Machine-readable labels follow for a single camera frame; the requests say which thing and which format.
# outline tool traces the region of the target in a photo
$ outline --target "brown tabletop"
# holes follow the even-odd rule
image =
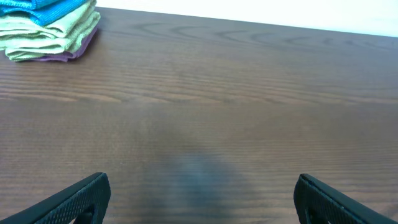
[[[94,172],[105,223],[298,223],[309,173],[398,220],[398,40],[98,9],[70,63],[0,60],[0,219]]]

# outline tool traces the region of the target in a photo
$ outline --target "folded towel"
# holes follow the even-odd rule
[[[18,7],[23,9],[38,9],[43,6],[47,6],[51,3],[54,3],[59,0],[2,0],[0,1],[1,6],[11,6],[11,7]]]
[[[91,13],[89,18],[82,17],[81,22],[65,38],[18,37],[6,40],[6,47],[3,48],[6,48],[6,55],[13,61],[38,58],[45,54],[58,54],[64,51],[75,53],[81,46],[81,40],[91,33],[100,17],[98,12]]]
[[[2,45],[3,40],[15,36],[66,37],[85,14],[88,17],[94,11],[95,5],[96,1],[88,1],[61,19],[44,27],[32,22],[25,13],[12,13],[2,16],[0,17],[0,45]]]
[[[93,31],[91,31],[91,33],[81,41],[81,47],[75,53],[63,52],[60,54],[48,54],[40,58],[33,58],[32,60],[41,61],[41,62],[46,62],[50,60],[67,62],[69,59],[78,58],[84,54],[88,44],[90,43],[91,39],[93,38],[97,30],[98,28],[95,27]]]
[[[34,10],[17,6],[1,6],[0,16],[11,12],[27,12],[34,23],[45,26],[72,12],[84,2],[86,0],[60,0]]]

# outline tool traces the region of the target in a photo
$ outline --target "stack of towels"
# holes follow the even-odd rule
[[[0,50],[13,61],[68,61],[97,31],[96,0],[0,0]]]

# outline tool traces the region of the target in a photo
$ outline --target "white wall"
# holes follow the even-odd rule
[[[398,37],[398,0],[97,0],[99,7]]]

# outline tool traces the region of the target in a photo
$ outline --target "purple towel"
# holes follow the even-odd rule
[[[83,55],[83,53],[87,48],[87,45],[90,43],[91,39],[93,38],[97,30],[98,27],[97,26],[94,27],[93,31],[91,31],[91,33],[81,41],[81,47],[75,53],[62,52],[59,54],[47,54],[43,57],[34,58],[32,60],[41,61],[41,62],[46,62],[49,60],[67,62],[69,59],[78,58],[81,55]]]

